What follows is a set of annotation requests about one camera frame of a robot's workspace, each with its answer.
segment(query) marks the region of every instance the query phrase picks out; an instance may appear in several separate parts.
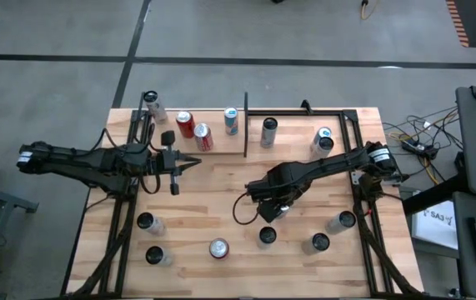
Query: concrete floor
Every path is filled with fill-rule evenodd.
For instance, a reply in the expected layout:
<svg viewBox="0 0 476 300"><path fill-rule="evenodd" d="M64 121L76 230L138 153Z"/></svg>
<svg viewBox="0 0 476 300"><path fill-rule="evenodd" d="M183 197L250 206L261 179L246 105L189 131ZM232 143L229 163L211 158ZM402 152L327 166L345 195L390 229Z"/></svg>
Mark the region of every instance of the concrete floor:
<svg viewBox="0 0 476 300"><path fill-rule="evenodd" d="M365 22L359 3L153 0L136 55L476 63L476 49L460 46L444 0L383 0ZM0 54L126 56L142 4L0 0ZM59 176L21 174L18 148L38 140L91 147L122 70L111 62L0 61L0 189L40 202L34 215L14 213L0 248L0 293L9 299L58 295L88 192ZM476 70L134 63L122 107L136 107L149 88L175 108L240 106L248 91L253 107L295 107L307 98L316 107L379 107L383 121L400 123L452 107L454 89L470 85ZM448 130L459 136L457 123ZM438 155L445 177L455 173L457 151ZM420 169L409 156L398 162L406 173ZM406 185L432 183L421 173ZM427 292L444 295L458 285L454 260L417 255Z"/></svg>

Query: can lid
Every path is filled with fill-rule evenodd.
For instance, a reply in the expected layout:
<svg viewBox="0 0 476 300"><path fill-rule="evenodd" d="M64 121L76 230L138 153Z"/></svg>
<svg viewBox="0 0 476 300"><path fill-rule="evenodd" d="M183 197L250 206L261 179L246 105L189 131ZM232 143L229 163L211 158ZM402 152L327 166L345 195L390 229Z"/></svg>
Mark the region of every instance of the can lid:
<svg viewBox="0 0 476 300"><path fill-rule="evenodd" d="M150 264L160 263L163 259L163 249L158 246L150 247L145 253L145 259Z"/></svg>
<svg viewBox="0 0 476 300"><path fill-rule="evenodd" d="M264 243L274 243L277 232L272 227L264 227L260 230L260 240Z"/></svg>
<svg viewBox="0 0 476 300"><path fill-rule="evenodd" d="M150 228L154 223L154 216L150 212L143 212L138 216L138 226L141 229Z"/></svg>
<svg viewBox="0 0 476 300"><path fill-rule="evenodd" d="M319 251L325 251L330 246L330 240L324 233L315 233L312 238L312 244Z"/></svg>
<svg viewBox="0 0 476 300"><path fill-rule="evenodd" d="M191 120L191 113L190 112L186 112L186 111L178 112L177 121L179 121L181 123L185 123L189 120Z"/></svg>
<svg viewBox="0 0 476 300"><path fill-rule="evenodd" d="M319 146L324 150L332 150L334 147L334 141L330 137L321 137L319 139Z"/></svg>
<svg viewBox="0 0 476 300"><path fill-rule="evenodd" d="M356 217L350 211L344 211L339 214L339 222L346 228L351 228L356 223Z"/></svg>
<svg viewBox="0 0 476 300"><path fill-rule="evenodd" d="M273 130L278 126L278 121L274 117L266 117L265 120L263 120L263 126L266 129Z"/></svg>
<svg viewBox="0 0 476 300"><path fill-rule="evenodd" d="M238 116L238 110L235 107L229 107L224 110L224 116L227 118L235 118Z"/></svg>
<svg viewBox="0 0 476 300"><path fill-rule="evenodd" d="M195 127L195 136L199 138L204 138L208 135L210 128L205 123L200 123Z"/></svg>
<svg viewBox="0 0 476 300"><path fill-rule="evenodd" d="M319 135L321 138L330 138L330 136L332 135L332 131L331 131L330 128L328 128L328 127L321 127L321 128L318 130L318 135Z"/></svg>
<svg viewBox="0 0 476 300"><path fill-rule="evenodd" d="M210 243L210 253L216 258L222 258L227 255L228 244L222 238L216 238Z"/></svg>
<svg viewBox="0 0 476 300"><path fill-rule="evenodd" d="M154 91L148 91L143 94L143 100L147 102L154 102L158 99L158 93Z"/></svg>

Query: wooden table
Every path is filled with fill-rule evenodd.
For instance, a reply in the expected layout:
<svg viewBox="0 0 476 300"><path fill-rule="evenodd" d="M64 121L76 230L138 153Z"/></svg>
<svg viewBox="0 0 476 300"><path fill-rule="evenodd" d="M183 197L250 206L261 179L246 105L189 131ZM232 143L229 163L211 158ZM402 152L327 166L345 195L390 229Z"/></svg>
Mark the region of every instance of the wooden table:
<svg viewBox="0 0 476 300"><path fill-rule="evenodd" d="M385 136L378 109L356 108L364 142L380 141ZM108 130L117 143L124 142L131 109L113 109ZM343 152L339 120L336 117L277 117L278 133L273 149L259 146L263 118L251 117L248 157L243 157L241 113L239 137L229 141L224 134L223 113L194 111L196 122L211 125L214 152L197 155L203 163L187 170L180 178L180 195L169 193L169 179L163 177L156 195L138 194L136 217L151 212L161 217L168 228L164 237L154 237L134 225L124 282L124 297L191 297L191 298L291 298L291 297L363 297L369 295L363 266L363 254L357 227L331 236L330 248L314 256L305 256L300 243L315 233L324 232L325 223L343 210L352 210L353 197L348 174L321 178L290 209L288 215L272 223L278 238L268 250L257 248L255 239L266 222L260 217L248 226L236 224L232 217L234 200L244 192L244 184L262 178L267 170L283 161L309 159L309 144L319 127L328 126L335 142L331 155ZM168 124L172 128L174 121ZM185 153L198 153L192 141L177 141ZM149 189L153 177L146 177ZM397 193L392 187L389 193ZM88 205L103 198L92 190ZM384 197L378 202L383 237L388 255L401 273L419 290L423 284L404 218L397 199ZM250 219L256 205L245 198L238 206L241 220ZM86 213L78 241L68 292L79 288L101 260L113 210L113 201L103 202ZM231 248L227 260L216 261L208 253L214 238L225 238ZM150 266L144 258L152 245L171 250L171 267ZM379 290L383 291L378 259L373 265ZM116 273L112 271L110 288Z"/></svg>

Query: gray floor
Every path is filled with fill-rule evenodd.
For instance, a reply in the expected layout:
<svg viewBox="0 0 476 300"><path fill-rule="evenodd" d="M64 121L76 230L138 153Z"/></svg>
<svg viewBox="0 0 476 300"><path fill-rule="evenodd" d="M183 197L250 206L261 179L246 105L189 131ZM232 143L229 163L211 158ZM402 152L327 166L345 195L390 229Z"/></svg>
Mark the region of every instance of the gray floor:
<svg viewBox="0 0 476 300"><path fill-rule="evenodd" d="M0 53L126 56L142 2L0 0ZM365 22L359 3L153 0L137 55L476 63L476 49L460 46L444 0L383 0ZM40 202L34 215L13 215L0 248L0 293L9 299L58 295L88 192L59 176L21 174L18 148L38 140L89 148L122 70L122 63L0 61L0 189ZM385 122L400 123L452 107L454 89L473 84L476 70L464 69L134 63L122 107L136 107L149 88L175 108L240 106L248 91L253 107L295 107L307 98L316 107L379 107ZM457 123L448 130L459 136ZM445 177L454 175L457 151L443 149L435 161ZM409 156L398 162L406 173L420 169ZM406 185L432 183L421 173ZM458 285L454 260L417 255L426 291L444 295Z"/></svg>

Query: can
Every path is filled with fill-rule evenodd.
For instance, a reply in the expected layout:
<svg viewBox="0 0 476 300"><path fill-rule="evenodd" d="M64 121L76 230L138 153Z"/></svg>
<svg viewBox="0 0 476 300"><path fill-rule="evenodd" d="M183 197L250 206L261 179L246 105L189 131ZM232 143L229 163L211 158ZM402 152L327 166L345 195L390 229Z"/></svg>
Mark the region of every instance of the can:
<svg viewBox="0 0 476 300"><path fill-rule="evenodd" d="M329 127L321 127L313 136L312 145L317 145L320 138L331 138L332 130Z"/></svg>
<svg viewBox="0 0 476 300"><path fill-rule="evenodd" d="M218 237L210 243L210 254L215 259L224 259L230 253L230 246L227 241Z"/></svg>
<svg viewBox="0 0 476 300"><path fill-rule="evenodd" d="M235 107L224 110L224 126L228 135L238 133L238 110Z"/></svg>
<svg viewBox="0 0 476 300"><path fill-rule="evenodd" d="M317 144L313 144L310 147L310 160L317 160L320 158L326 158L332 148L334 147L334 140L330 137L321 137Z"/></svg>
<svg viewBox="0 0 476 300"><path fill-rule="evenodd" d="M165 112L165 107L162 101L158 98L158 93L148 91L143 94L143 101L147 105L148 111L154 118L154 122L161 124L168 120L168 114Z"/></svg>
<svg viewBox="0 0 476 300"><path fill-rule="evenodd" d="M190 112L178 112L177 125L183 137L193 138L193 136L195 135L193 133L193 131L195 130L195 120L193 120L193 115Z"/></svg>
<svg viewBox="0 0 476 300"><path fill-rule="evenodd" d="M280 207L280 214L277 215L277 219L281 219L281 218L284 218L286 217L286 215L288 214L289 212L289 206L288 205L282 205Z"/></svg>
<svg viewBox="0 0 476 300"><path fill-rule="evenodd" d="M328 234L338 234L356 224L356 216L350 211L340 212L330 222L327 223L326 230Z"/></svg>
<svg viewBox="0 0 476 300"><path fill-rule="evenodd" d="M154 217L150 212L142 212L138 216L138 227L155 236L161 237L167 231L165 224L159 217Z"/></svg>
<svg viewBox="0 0 476 300"><path fill-rule="evenodd" d="M159 246L150 247L145 253L147 263L158 266L169 266L173 263L173 255L167 250Z"/></svg>
<svg viewBox="0 0 476 300"><path fill-rule="evenodd" d="M262 148L272 148L274 145L274 138L277 135L278 121L274 117L266 117L262 125L262 139L260 146Z"/></svg>
<svg viewBox="0 0 476 300"><path fill-rule="evenodd" d="M206 152L213 148L212 131L205 123L200 123L195 127L195 142L198 150Z"/></svg>
<svg viewBox="0 0 476 300"><path fill-rule="evenodd" d="M324 233L315 233L311 238L304 241L301 245L304 254L314 255L323 252L330 246L330 240Z"/></svg>
<svg viewBox="0 0 476 300"><path fill-rule="evenodd" d="M260 249L267 249L277 239L277 232L272 227L264 227L260 229L257 244Z"/></svg>

